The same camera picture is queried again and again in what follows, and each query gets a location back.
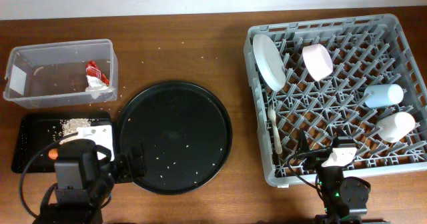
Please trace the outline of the white plastic fork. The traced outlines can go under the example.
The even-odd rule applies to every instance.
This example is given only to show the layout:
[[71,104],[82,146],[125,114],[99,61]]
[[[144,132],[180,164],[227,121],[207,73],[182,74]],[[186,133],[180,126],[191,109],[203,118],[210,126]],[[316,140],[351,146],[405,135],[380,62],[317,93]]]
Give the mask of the white plastic fork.
[[272,122],[272,130],[274,136],[274,149],[278,155],[283,153],[282,144],[280,141],[280,134],[276,123],[276,112],[273,104],[269,104],[268,107],[268,118]]

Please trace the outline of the round black tray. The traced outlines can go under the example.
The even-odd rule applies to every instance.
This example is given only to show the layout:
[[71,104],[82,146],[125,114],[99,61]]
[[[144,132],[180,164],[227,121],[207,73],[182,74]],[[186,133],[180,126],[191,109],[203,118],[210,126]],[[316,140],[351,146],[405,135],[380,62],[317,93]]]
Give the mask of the round black tray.
[[116,154],[143,149],[145,177],[137,186],[160,195],[196,190],[222,169],[233,130],[223,103],[185,81],[158,83],[138,93],[115,124]]

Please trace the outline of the cream cup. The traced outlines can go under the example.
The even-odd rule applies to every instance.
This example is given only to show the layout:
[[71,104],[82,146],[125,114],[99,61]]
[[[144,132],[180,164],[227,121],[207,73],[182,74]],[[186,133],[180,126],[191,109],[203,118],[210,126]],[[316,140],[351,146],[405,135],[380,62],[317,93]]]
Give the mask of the cream cup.
[[403,111],[387,116],[376,124],[381,128],[378,132],[380,138],[389,143],[401,140],[415,128],[415,125],[413,116]]

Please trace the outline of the white tissue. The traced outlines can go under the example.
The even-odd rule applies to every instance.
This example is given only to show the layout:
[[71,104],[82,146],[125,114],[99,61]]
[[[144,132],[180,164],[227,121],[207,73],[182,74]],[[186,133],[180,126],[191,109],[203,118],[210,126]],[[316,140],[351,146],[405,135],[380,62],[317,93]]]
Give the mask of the white tissue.
[[93,99],[97,99],[102,94],[113,91],[109,85],[105,84],[97,77],[87,75],[86,78],[88,87],[85,88],[85,92],[89,93]]

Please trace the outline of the blue cup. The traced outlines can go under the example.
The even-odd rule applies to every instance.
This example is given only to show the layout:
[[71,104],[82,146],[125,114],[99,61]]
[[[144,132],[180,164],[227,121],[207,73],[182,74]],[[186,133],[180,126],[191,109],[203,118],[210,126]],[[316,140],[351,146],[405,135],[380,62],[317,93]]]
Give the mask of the blue cup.
[[403,88],[397,84],[370,85],[364,95],[368,95],[365,104],[372,109],[399,104],[404,98]]

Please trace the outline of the pink bowl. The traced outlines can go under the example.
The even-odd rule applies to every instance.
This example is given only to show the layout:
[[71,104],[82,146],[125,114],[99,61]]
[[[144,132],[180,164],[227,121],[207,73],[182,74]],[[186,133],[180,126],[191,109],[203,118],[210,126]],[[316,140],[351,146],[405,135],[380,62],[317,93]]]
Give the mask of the pink bowl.
[[315,81],[320,81],[332,74],[332,59],[323,45],[305,46],[302,49],[302,57],[308,73]]

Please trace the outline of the grey plate with food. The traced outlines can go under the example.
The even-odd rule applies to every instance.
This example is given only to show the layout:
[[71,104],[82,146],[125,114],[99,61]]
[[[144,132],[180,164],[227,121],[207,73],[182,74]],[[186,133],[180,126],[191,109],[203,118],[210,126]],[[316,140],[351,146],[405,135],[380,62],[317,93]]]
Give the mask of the grey plate with food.
[[275,43],[263,34],[253,39],[253,50],[256,64],[266,84],[275,92],[283,89],[286,84],[284,64]]

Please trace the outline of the red snack wrapper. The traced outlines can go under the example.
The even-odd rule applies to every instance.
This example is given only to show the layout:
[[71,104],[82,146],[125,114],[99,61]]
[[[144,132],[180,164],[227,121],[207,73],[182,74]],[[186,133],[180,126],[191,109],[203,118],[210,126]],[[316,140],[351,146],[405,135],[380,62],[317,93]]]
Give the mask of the red snack wrapper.
[[90,77],[98,78],[102,83],[109,86],[109,79],[101,72],[100,68],[97,66],[94,60],[90,60],[86,64],[86,74]]

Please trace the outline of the orange carrot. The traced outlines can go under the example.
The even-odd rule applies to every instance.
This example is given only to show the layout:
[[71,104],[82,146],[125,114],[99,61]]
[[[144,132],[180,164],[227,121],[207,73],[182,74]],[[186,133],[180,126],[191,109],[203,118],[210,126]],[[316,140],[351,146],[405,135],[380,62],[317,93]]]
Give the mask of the orange carrot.
[[58,149],[51,149],[49,152],[48,152],[48,157],[50,158],[50,159],[52,159],[52,160],[56,160],[57,158],[58,158]]

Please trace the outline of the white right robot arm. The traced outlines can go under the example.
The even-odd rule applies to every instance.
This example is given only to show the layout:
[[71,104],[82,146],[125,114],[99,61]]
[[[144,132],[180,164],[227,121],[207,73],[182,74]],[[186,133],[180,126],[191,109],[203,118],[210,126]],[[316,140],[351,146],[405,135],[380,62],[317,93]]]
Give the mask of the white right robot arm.
[[344,168],[353,163],[356,156],[356,142],[337,128],[332,144],[323,149],[311,150],[303,130],[298,132],[296,153],[288,158],[286,165],[292,171],[290,161],[302,160],[303,167],[316,172],[315,183],[295,176],[314,188],[323,201],[325,213],[314,217],[315,224],[384,223],[384,220],[363,220],[367,214],[367,201],[371,192],[369,182],[358,177],[345,177]]

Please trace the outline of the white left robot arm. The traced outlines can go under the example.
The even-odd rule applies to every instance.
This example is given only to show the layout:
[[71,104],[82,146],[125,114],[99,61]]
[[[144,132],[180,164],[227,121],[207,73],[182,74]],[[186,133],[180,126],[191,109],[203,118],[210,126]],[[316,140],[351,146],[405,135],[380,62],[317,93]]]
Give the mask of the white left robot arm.
[[111,125],[79,127],[35,156],[52,149],[57,181],[42,198],[35,223],[102,223],[101,210],[111,201],[114,185],[145,176],[141,148],[132,147],[128,155],[114,152]]

